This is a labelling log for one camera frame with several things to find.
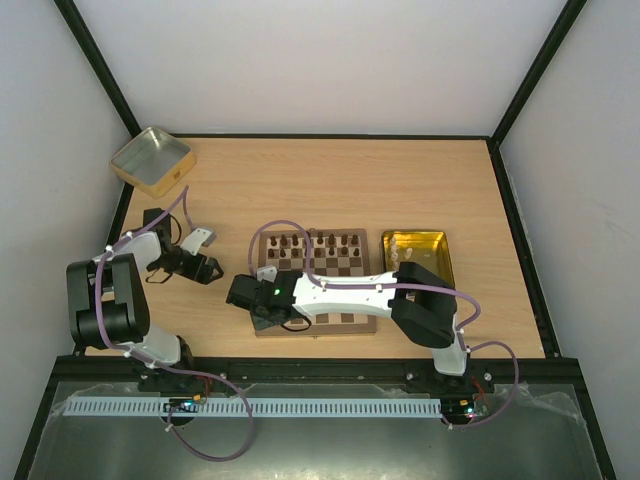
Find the wooden chess board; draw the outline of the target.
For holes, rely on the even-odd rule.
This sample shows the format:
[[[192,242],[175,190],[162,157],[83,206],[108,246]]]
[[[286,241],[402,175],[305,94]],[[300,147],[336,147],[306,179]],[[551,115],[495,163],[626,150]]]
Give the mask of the wooden chess board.
[[[370,273],[366,231],[363,229],[309,230],[311,271],[320,276],[361,277]],[[259,234],[257,267],[279,271],[302,271],[306,245],[297,230],[264,231]],[[258,337],[373,335],[376,318],[364,314],[324,313],[306,321],[293,319],[283,326],[268,327]]]

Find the gold tin with white pieces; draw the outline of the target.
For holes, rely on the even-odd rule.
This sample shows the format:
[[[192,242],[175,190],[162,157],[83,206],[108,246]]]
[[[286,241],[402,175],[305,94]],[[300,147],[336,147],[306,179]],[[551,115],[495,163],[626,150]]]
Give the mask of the gold tin with white pieces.
[[[381,256],[386,271],[397,271],[402,262],[417,263],[455,286],[446,233],[435,230],[385,231],[381,236]]]

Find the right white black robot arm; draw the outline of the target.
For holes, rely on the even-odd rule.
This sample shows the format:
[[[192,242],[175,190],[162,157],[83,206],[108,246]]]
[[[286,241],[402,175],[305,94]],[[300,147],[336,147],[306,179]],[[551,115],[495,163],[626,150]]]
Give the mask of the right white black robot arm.
[[[455,330],[458,292],[415,262],[395,272],[360,277],[278,271],[234,277],[226,303],[249,313],[254,329],[324,314],[388,318],[414,344],[431,351],[438,384],[460,390],[471,379]]]

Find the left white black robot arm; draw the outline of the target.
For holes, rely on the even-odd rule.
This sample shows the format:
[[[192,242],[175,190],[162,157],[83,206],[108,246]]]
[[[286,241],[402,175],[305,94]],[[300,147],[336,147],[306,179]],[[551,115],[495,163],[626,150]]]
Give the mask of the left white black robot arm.
[[[148,209],[143,226],[125,233],[115,245],[90,260],[66,268],[70,333],[81,349],[115,349],[141,360],[149,369],[194,368],[186,341],[152,324],[141,275],[162,270],[167,279],[180,276],[208,285],[224,276],[217,259],[200,249],[214,232],[190,228],[174,237],[181,224],[161,208]]]

